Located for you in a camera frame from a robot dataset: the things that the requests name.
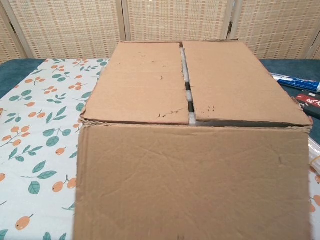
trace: orange fruit pattern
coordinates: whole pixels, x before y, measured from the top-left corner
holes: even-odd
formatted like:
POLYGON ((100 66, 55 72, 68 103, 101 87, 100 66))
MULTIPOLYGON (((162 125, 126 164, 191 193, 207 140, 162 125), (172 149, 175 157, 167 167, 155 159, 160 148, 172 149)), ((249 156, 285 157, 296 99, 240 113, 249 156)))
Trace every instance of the orange fruit pattern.
POLYGON ((64 66, 64 65, 60 65, 60 66, 58 66, 58 65, 53 65, 53 66, 51 67, 51 69, 53 69, 53 72, 52 72, 52 73, 54 73, 55 71, 63 72, 63 71, 65 71, 65 66, 64 66))
POLYGON ((6 178, 6 175, 4 173, 0 173, 0 182, 5 180, 5 178, 6 178))
POLYGON ((54 193, 59 193, 63 188, 64 188, 64 185, 66 184, 66 187, 68 189, 73 189, 76 187, 77 185, 77 179, 74 177, 74 178, 71 178, 70 180, 68 179, 68 175, 66 175, 65 177, 65 181, 58 181, 56 182, 55 184, 53 184, 52 186, 52 191, 54 193))
POLYGON ((50 86, 46 89, 42 89, 41 91, 44 91, 44 94, 49 94, 49 93, 54 93, 56 92, 58 89, 55 88, 54 86, 50 86))
POLYGON ((65 152, 66 148, 67 148, 67 147, 61 147, 61 148, 59 148, 57 151, 55 151, 55 154, 57 154, 57 155, 63 154, 63 153, 65 152))
POLYGON ((84 85, 87 85, 87 84, 82 84, 81 82, 77 82, 75 85, 69 86, 69 89, 81 90, 84 85))
POLYGON ((0 146, 0 148, 4 147, 5 145, 12 144, 14 147, 17 147, 21 144, 22 140, 18 139, 19 137, 25 138, 27 137, 30 132, 27 132, 30 129, 30 126, 23 126, 21 129, 19 126, 14 126, 11 128, 11 132, 15 134, 12 135, 6 135, 2 138, 2 141, 5 142, 3 145, 0 146))
POLYGON ((33 107, 36 103, 34 101, 25 104, 27 107, 33 107))
POLYGON ((22 229, 25 229, 29 225, 30 218, 32 216, 33 216, 33 214, 31 216, 23 216, 23 217, 21 217, 18 221, 16 221, 15 228, 18 231, 21 231, 22 229))
POLYGON ((46 80, 45 78, 41 78, 41 77, 37 76, 35 79, 29 78, 29 79, 25 80, 24 82, 25 82, 26 84, 33 83, 33 85, 35 86, 36 83, 42 83, 42 82, 44 82, 45 80, 46 80))
POLYGON ((28 115, 29 118, 33 118, 34 116, 36 116, 38 119, 42 119, 43 117, 46 116, 46 113, 40 110, 40 112, 33 111, 28 115))

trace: cardboard flap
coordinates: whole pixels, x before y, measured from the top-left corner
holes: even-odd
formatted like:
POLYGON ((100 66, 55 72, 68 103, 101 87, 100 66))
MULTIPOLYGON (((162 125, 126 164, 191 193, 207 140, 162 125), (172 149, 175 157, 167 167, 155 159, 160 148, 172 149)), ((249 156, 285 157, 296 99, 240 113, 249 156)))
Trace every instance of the cardboard flap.
POLYGON ((185 41, 197 121, 311 123, 241 42, 185 41))
POLYGON ((100 122, 189 124, 179 43, 119 43, 82 117, 100 122))

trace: brown cardboard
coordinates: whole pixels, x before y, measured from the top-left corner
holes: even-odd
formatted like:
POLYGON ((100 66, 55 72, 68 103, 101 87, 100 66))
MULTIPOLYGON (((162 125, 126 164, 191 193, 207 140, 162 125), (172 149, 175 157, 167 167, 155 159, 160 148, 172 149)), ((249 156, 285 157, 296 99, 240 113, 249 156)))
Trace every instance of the brown cardboard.
POLYGON ((305 126, 302 109, 242 42, 183 42, 197 121, 305 126))
POLYGON ((179 43, 119 43, 82 115, 100 122, 189 124, 179 43))
POLYGON ((300 129, 81 130, 76 240, 307 240, 300 129))
POLYGON ((279 106, 272 109, 262 101, 269 114, 260 113, 247 101, 251 95, 240 94, 248 93, 240 84, 240 93, 235 87, 231 91, 242 105, 233 99, 220 102, 227 99, 222 96, 226 82, 232 81, 217 81, 219 71, 201 66, 213 60, 203 48, 212 54, 217 43, 202 44, 183 43, 198 120, 245 122, 248 127, 185 125, 188 103, 179 43, 121 43, 81 115, 75 240, 310 239, 309 121, 273 79, 268 83, 266 70, 241 44, 219 43, 221 49, 232 45, 246 56, 246 64, 231 69, 235 72, 228 77, 238 74, 239 81, 248 83, 243 70, 253 65, 260 87, 269 92, 260 97, 274 104, 269 100, 274 91, 283 100, 283 115, 277 115, 279 106), (222 97, 212 97, 216 92, 222 97), (208 117, 202 112, 212 101, 217 115, 208 117))

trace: orange berry print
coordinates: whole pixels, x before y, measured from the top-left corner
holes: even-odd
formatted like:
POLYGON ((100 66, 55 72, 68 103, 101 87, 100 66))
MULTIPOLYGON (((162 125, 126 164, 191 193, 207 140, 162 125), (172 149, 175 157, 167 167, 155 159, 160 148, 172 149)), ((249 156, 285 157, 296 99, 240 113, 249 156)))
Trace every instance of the orange berry print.
POLYGON ((16 133, 16 132, 18 132, 19 131, 19 127, 18 126, 14 126, 13 128, 11 128, 11 132, 12 133, 16 133))
POLYGON ((316 208, 313 204, 310 204, 310 213, 314 213, 316 211, 316 208))
POLYGON ((320 176, 319 176, 319 175, 316 175, 316 176, 315 176, 315 180, 316 180, 316 183, 317 183, 317 184, 320 184, 320 176))
POLYGON ((28 115, 28 117, 29 117, 29 118, 33 118, 36 114, 37 114, 37 113, 36 113, 35 111, 33 111, 33 112, 31 112, 31 113, 28 115))
POLYGON ((77 185, 77 179, 74 177, 69 180, 69 182, 66 186, 68 187, 68 189, 73 189, 76 187, 76 185, 77 185))
POLYGON ((21 137, 25 138, 26 136, 28 136, 30 133, 29 132, 26 132, 24 134, 21 135, 21 137))
POLYGON ((20 143, 21 143, 21 140, 18 139, 18 140, 15 140, 12 145, 13 145, 14 147, 16 147, 16 146, 18 146, 20 143))
POLYGON ((6 175, 4 173, 0 173, 0 182, 5 180, 5 178, 6 178, 6 175))
POLYGON ((46 115, 46 113, 45 113, 45 112, 42 112, 42 113, 40 113, 40 114, 37 116, 37 118, 38 118, 38 119, 42 119, 45 115, 46 115))
POLYGON ((8 135, 8 136, 4 136, 3 138, 2 138, 2 141, 7 141, 8 139, 10 139, 11 138, 11 136, 10 135, 8 135))
POLYGON ((319 195, 314 195, 313 199, 314 199, 315 203, 316 203, 318 206, 320 206, 320 196, 319 196, 319 195))
POLYGON ((20 218, 16 223, 15 223, 15 228, 18 231, 21 231, 22 229, 25 229, 29 223, 30 223, 30 218, 33 216, 33 214, 31 216, 23 216, 22 218, 20 218))
POLYGON ((25 133, 30 129, 30 126, 24 126, 23 128, 21 128, 21 132, 25 133))
POLYGON ((57 151, 55 151, 55 154, 61 155, 65 152, 65 150, 66 150, 66 147, 61 147, 57 151))
POLYGON ((52 186, 52 191, 58 193, 62 190, 63 187, 64 183, 62 181, 58 181, 52 186))
POLYGON ((32 107, 34 106, 36 103, 34 101, 29 102, 28 104, 26 104, 27 107, 32 107))

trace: woven screen panel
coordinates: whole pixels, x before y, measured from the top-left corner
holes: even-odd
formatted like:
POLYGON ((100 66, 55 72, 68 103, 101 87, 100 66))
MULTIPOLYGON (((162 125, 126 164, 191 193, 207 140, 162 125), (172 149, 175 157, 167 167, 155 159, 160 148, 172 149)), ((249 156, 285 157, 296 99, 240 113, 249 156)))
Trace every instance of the woven screen panel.
POLYGON ((5 12, 0 10, 0 64, 11 59, 21 59, 25 55, 21 53, 15 41, 16 35, 12 30, 5 12))
POLYGON ((313 56, 312 56, 312 59, 318 59, 320 60, 320 45, 316 48, 313 56))
POLYGON ((319 21, 319 0, 243 0, 235 37, 259 59, 302 59, 319 21))
POLYGON ((127 0, 132 41, 220 39, 227 0, 127 0))
POLYGON ((109 58, 120 41, 116 0, 9 0, 35 58, 109 58))

